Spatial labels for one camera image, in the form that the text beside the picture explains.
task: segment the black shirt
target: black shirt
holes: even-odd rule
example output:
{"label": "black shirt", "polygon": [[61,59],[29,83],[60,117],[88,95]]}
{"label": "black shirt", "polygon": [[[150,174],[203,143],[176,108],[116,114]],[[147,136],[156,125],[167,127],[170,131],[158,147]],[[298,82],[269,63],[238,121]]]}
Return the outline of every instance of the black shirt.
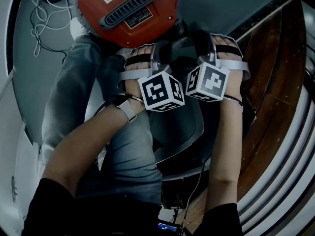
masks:
{"label": "black shirt", "polygon": [[[75,200],[59,183],[42,179],[22,236],[172,235],[158,230],[160,206],[123,196]],[[243,235],[236,204],[208,211],[194,236]]]}

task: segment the forearm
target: forearm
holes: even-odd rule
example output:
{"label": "forearm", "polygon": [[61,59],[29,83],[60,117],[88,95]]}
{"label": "forearm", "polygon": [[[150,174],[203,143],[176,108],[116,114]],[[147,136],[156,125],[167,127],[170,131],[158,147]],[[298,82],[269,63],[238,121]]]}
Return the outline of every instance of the forearm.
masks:
{"label": "forearm", "polygon": [[211,157],[206,211],[236,203],[242,158],[242,108],[233,101],[220,105],[220,122]]}
{"label": "forearm", "polygon": [[72,131],[55,149],[43,177],[50,178],[75,195],[77,183],[110,139],[127,123],[114,106]]}

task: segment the person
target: person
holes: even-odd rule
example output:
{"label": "person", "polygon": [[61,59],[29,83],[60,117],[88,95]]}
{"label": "person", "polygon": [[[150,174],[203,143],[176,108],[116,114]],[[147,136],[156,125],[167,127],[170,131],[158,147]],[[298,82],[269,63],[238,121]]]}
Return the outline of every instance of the person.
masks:
{"label": "person", "polygon": [[[137,119],[128,122],[121,109],[107,106],[84,122],[98,79],[104,100],[121,92],[118,76],[124,55],[102,57],[102,48],[77,19],[70,25],[70,48],[46,105],[42,152],[47,164],[30,204],[22,236],[37,235],[157,235],[162,175],[152,149],[149,118],[143,103],[129,99]],[[214,37],[215,44],[232,45]],[[151,53],[143,47],[136,56]],[[220,59],[240,60],[218,53]],[[145,69],[136,63],[126,70]],[[231,70],[225,94],[242,100],[242,71]],[[141,98],[136,80],[125,81],[126,92]],[[94,163],[107,147],[101,170]],[[241,166],[242,107],[223,100],[209,174],[205,215],[195,236],[241,235],[237,212],[237,182]]]}

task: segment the white cube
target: white cube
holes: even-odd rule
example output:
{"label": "white cube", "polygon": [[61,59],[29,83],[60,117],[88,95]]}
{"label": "white cube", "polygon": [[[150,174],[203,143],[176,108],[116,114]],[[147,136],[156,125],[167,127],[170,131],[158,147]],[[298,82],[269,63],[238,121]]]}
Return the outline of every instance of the white cube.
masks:
{"label": "white cube", "polygon": [[224,67],[202,63],[188,74],[186,95],[207,102],[223,100],[229,73]]}
{"label": "white cube", "polygon": [[147,110],[164,112],[185,105],[182,83],[166,72],[138,82]]}

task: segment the black velcro strap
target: black velcro strap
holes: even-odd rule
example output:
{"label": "black velcro strap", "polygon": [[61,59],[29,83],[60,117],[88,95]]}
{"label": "black velcro strap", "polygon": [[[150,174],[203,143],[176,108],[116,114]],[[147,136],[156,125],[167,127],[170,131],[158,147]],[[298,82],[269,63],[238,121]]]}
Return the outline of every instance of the black velcro strap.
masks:
{"label": "black velcro strap", "polygon": [[242,56],[240,50],[237,47],[229,45],[216,45],[217,53],[232,53],[238,56]]}
{"label": "black velcro strap", "polygon": [[141,63],[141,62],[150,62],[151,61],[151,53],[139,54],[127,59],[126,66]]}

